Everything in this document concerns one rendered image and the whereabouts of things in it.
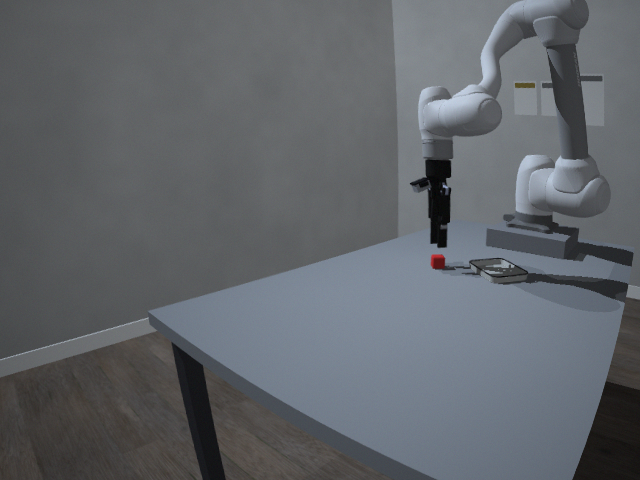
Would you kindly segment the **red block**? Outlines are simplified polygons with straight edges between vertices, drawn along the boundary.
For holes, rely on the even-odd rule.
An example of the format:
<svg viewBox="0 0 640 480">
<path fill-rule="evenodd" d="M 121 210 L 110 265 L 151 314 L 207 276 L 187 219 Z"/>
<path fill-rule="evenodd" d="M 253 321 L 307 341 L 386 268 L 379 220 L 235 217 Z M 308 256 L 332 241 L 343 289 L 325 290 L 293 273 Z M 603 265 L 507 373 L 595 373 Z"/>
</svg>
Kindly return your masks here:
<svg viewBox="0 0 640 480">
<path fill-rule="evenodd" d="M 443 255 L 431 255 L 431 266 L 433 269 L 444 269 L 445 257 Z"/>
</svg>

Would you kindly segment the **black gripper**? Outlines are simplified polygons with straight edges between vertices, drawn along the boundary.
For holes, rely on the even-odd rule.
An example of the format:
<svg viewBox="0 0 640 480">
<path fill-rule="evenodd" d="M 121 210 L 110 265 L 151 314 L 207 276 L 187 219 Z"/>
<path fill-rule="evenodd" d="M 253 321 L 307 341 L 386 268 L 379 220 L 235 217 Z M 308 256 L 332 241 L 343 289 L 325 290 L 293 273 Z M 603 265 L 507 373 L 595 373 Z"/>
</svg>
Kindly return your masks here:
<svg viewBox="0 0 640 480">
<path fill-rule="evenodd" d="M 426 177 L 435 177 L 434 184 L 431 184 L 431 188 L 428 189 L 430 243 L 437 244 L 438 248 L 445 248 L 447 247 L 447 223 L 450 223 L 451 195 L 451 188 L 447 187 L 446 178 L 451 177 L 451 160 L 425 160 L 425 167 Z"/>
</svg>

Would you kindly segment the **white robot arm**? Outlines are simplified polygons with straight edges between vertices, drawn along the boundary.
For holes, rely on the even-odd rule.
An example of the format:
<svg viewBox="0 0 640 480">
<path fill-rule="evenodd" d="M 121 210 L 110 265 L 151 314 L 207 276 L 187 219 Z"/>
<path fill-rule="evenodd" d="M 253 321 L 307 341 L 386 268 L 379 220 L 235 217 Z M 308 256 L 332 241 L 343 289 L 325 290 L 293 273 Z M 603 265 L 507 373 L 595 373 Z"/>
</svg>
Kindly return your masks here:
<svg viewBox="0 0 640 480">
<path fill-rule="evenodd" d="M 504 214 L 503 219 L 506 227 L 549 234 L 559 228 L 553 212 L 593 217 L 607 209 L 611 190 L 588 155 L 575 45 L 589 18 L 588 5 L 585 0 L 522 1 L 512 4 L 495 24 L 481 53 L 483 80 L 479 85 L 469 85 L 453 98 L 444 87 L 422 90 L 419 128 L 427 160 L 453 159 L 455 135 L 479 136 L 496 129 L 502 119 L 496 101 L 502 81 L 499 59 L 522 39 L 538 36 L 547 49 L 561 156 L 556 163 L 546 155 L 527 155 L 522 160 L 516 212 Z"/>
</svg>

